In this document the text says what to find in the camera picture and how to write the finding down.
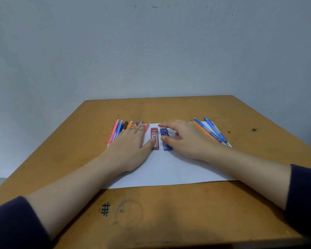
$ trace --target person's left hand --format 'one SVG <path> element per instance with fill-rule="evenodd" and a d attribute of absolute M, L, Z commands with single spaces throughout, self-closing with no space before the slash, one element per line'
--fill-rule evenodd
<path fill-rule="evenodd" d="M 100 156 L 109 159 L 111 166 L 118 173 L 131 171 L 140 165 L 151 153 L 155 139 L 150 139 L 143 146 L 145 124 L 127 128 L 110 144 Z"/>

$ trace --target gray wall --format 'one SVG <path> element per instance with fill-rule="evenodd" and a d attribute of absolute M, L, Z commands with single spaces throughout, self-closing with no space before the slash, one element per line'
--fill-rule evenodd
<path fill-rule="evenodd" d="M 311 0 L 0 0 L 0 177 L 84 100 L 221 94 L 311 145 Z"/>

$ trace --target hand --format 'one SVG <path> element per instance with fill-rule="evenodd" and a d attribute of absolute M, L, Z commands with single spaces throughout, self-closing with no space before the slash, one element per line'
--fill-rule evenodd
<path fill-rule="evenodd" d="M 145 124 L 122 130 L 101 156 L 109 159 L 118 173 L 131 171 L 150 155 L 156 141 L 150 139 L 143 146 L 144 135 Z"/>
<path fill-rule="evenodd" d="M 206 136 L 192 122 L 177 119 L 165 121 L 158 124 L 158 126 L 176 131 L 175 134 L 180 136 L 180 140 L 175 140 L 169 136 L 162 136 L 161 140 L 188 157 L 206 160 L 210 152 L 220 147 L 219 142 L 213 141 Z"/>

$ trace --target wooden table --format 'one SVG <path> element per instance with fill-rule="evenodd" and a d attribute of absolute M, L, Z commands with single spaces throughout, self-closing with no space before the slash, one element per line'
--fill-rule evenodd
<path fill-rule="evenodd" d="M 73 172 L 105 149 L 116 119 L 212 119 L 240 151 L 311 168 L 311 147 L 233 96 L 87 100 L 0 186 L 0 204 Z M 109 203 L 108 216 L 100 213 Z M 302 243 L 283 211 L 238 181 L 101 190 L 56 248 Z"/>

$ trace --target hashtag symbol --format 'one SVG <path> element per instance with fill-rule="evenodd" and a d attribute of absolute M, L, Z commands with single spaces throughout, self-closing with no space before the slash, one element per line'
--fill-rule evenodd
<path fill-rule="evenodd" d="M 110 205 L 109 205 L 109 203 L 107 203 L 107 204 L 103 204 L 102 206 L 104 208 L 101 209 L 102 210 L 101 214 L 103 214 L 104 216 L 107 217 Z"/>

